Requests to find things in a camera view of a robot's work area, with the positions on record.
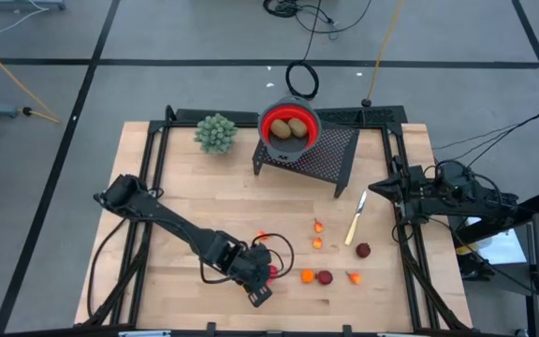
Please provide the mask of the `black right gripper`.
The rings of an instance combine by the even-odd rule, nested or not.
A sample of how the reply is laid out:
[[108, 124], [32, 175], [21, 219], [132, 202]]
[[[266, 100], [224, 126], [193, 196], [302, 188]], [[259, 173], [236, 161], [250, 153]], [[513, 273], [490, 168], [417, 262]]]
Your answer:
[[406, 159], [395, 155], [393, 160], [397, 177], [393, 176], [372, 183], [368, 188], [393, 202], [398, 223], [427, 223], [429, 215], [423, 210], [422, 201], [423, 189], [429, 183], [424, 168], [421, 165], [415, 165], [403, 170], [403, 165], [407, 163]]

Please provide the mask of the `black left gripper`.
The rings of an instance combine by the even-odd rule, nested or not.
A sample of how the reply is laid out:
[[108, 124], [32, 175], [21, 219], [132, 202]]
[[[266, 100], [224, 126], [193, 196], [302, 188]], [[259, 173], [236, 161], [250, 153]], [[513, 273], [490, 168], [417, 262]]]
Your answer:
[[270, 262], [270, 252], [263, 244], [248, 250], [235, 245], [228, 249], [225, 257], [225, 275], [244, 288], [255, 308], [272, 295], [268, 286]]

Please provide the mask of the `red yellow mango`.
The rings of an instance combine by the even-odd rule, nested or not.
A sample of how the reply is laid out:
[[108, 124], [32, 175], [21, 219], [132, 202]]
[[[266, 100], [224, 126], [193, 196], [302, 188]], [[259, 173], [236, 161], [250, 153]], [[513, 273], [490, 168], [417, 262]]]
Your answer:
[[257, 290], [267, 293], [270, 291], [270, 283], [277, 275], [277, 267], [271, 264], [252, 267], [242, 286], [246, 293], [253, 293]]

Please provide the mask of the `knife with cream handle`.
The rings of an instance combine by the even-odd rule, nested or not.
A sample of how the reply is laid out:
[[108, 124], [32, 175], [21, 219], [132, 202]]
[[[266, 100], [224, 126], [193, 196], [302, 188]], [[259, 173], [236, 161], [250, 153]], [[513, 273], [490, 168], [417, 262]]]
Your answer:
[[351, 222], [351, 225], [347, 231], [347, 234], [345, 236], [345, 240], [344, 240], [344, 244], [349, 246], [354, 237], [355, 237], [355, 233], [356, 233], [356, 229], [357, 229], [357, 223], [358, 223], [358, 220], [363, 212], [363, 209], [365, 207], [365, 204], [366, 204], [366, 201], [367, 201], [367, 196], [368, 196], [368, 191], [367, 190], [364, 190], [360, 199], [359, 199], [359, 202], [358, 202], [358, 205], [357, 205], [357, 209], [355, 211], [355, 214], [354, 214], [354, 217], [353, 217], [353, 220]]

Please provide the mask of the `red collapsible bowl grey rim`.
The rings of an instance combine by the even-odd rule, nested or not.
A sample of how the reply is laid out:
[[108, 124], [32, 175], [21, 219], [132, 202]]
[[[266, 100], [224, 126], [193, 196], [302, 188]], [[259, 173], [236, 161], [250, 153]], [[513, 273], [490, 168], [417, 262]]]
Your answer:
[[[278, 139], [270, 131], [270, 124], [281, 119], [286, 123], [292, 119], [302, 120], [308, 127], [308, 135], [299, 139], [293, 135], [288, 139]], [[279, 162], [295, 162], [309, 152], [322, 135], [322, 125], [317, 113], [303, 98], [286, 96], [266, 108], [258, 118], [257, 130], [260, 140], [266, 146], [269, 156]]]

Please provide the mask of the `black perforated metal shelf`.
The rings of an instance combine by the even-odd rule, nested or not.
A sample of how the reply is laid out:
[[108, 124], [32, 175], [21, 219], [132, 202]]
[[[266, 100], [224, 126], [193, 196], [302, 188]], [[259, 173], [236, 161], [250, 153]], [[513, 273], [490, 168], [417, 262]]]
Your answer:
[[263, 165], [285, 169], [336, 185], [334, 197], [339, 198], [347, 187], [357, 148], [359, 131], [352, 127], [322, 122], [319, 140], [311, 150], [294, 162], [281, 162], [270, 157], [267, 146], [259, 141], [253, 154], [254, 175]]

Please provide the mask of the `green succulent in white pot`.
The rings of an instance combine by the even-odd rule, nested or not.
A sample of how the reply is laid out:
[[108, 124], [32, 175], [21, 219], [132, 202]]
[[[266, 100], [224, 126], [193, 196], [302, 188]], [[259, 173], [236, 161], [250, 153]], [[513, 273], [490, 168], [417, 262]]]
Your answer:
[[197, 123], [194, 141], [206, 154], [227, 154], [231, 151], [238, 132], [236, 124], [216, 113]]

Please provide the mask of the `black diagonal support beam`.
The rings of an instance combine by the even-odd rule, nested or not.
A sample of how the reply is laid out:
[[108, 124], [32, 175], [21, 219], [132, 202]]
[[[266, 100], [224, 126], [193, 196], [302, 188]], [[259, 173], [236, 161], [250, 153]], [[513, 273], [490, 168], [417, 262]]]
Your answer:
[[479, 221], [457, 232], [454, 239], [456, 248], [525, 225], [539, 213], [539, 195], [521, 203], [504, 203], [503, 205], [495, 201], [489, 203], [491, 206], [478, 204], [473, 207], [473, 213], [462, 214], [462, 216], [479, 218]]

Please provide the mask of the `black aluminium table frame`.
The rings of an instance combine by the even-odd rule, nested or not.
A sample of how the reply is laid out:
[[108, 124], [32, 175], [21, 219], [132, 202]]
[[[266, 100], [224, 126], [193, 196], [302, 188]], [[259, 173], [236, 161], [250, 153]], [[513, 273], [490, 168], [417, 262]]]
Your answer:
[[[194, 141], [195, 115], [180, 111], [162, 141], [155, 122], [124, 125], [114, 159], [113, 173], [137, 173], [146, 146], [153, 162], [162, 162], [159, 176], [161, 202], [200, 227], [221, 229], [249, 241], [259, 230], [269, 234], [269, 246], [278, 265], [291, 267], [272, 282], [272, 296], [255, 308], [245, 291], [233, 283], [218, 283], [215, 271], [201, 270], [188, 246], [159, 227], [153, 229], [144, 283], [140, 290], [137, 325], [151, 330], [204, 330], [215, 322], [221, 332], [303, 334], [407, 333], [428, 328], [434, 308], [417, 290], [417, 308], [411, 311], [406, 292], [417, 280], [403, 270], [393, 227], [392, 204], [368, 185], [387, 176], [384, 137], [380, 125], [401, 126], [408, 161], [428, 167], [433, 161], [424, 125], [406, 122], [400, 107], [328, 110], [327, 118], [359, 131], [347, 187], [339, 198], [335, 185], [281, 168], [264, 166], [254, 175], [253, 154], [259, 140], [256, 118], [237, 134], [227, 155], [203, 153]], [[368, 191], [352, 243], [344, 244], [359, 199]], [[314, 219], [324, 226], [314, 231]], [[313, 240], [322, 239], [320, 249]], [[356, 247], [366, 242], [371, 254], [359, 258]], [[302, 270], [330, 271], [333, 281], [300, 281]], [[359, 272], [360, 285], [346, 272]]]

